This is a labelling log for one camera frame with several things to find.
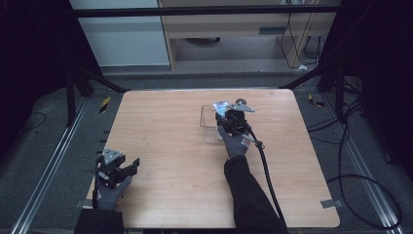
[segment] black glove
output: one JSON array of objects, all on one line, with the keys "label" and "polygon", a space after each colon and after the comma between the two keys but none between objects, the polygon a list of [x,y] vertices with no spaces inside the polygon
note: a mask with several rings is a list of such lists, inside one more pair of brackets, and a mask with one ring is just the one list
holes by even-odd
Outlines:
[{"label": "black glove", "polygon": [[245,156],[246,151],[249,148],[249,140],[244,138],[243,135],[247,135],[247,131],[245,131],[243,135],[232,134],[230,136],[225,132],[224,127],[218,125],[218,132],[225,142],[225,148],[227,149],[228,157],[230,159],[238,156]]},{"label": "black glove", "polygon": [[127,176],[116,188],[109,188],[101,183],[97,189],[97,208],[99,210],[115,211],[125,189],[131,184],[131,176]]}]

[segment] white wall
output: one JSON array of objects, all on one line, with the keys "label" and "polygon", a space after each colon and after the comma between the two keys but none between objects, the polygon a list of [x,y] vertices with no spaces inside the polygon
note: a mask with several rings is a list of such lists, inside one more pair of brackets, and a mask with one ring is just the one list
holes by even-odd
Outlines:
[{"label": "white wall", "polygon": [[[156,0],[70,0],[73,9],[156,8]],[[100,66],[169,65],[160,17],[79,19]]]}]

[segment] black sleeve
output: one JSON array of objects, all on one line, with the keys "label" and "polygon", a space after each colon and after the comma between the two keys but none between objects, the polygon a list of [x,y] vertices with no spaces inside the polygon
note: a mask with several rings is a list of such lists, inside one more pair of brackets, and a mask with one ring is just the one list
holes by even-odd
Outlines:
[{"label": "black sleeve", "polygon": [[74,234],[124,234],[122,213],[82,209]]},{"label": "black sleeve", "polygon": [[228,160],[224,173],[234,199],[238,233],[288,233],[261,186],[249,172],[245,156]]}]

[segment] wooden table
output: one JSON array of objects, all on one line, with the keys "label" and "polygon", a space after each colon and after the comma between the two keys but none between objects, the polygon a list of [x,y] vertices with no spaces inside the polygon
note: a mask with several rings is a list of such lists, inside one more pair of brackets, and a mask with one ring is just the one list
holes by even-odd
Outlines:
[{"label": "wooden table", "polygon": [[[223,174],[225,146],[205,143],[203,105],[247,100],[245,118],[265,154],[288,227],[336,227],[334,208],[294,94],[290,90],[185,90],[125,93],[106,147],[139,157],[140,167],[119,210],[126,227],[231,228],[233,201]],[[258,149],[246,153],[250,170],[271,200]]]}]

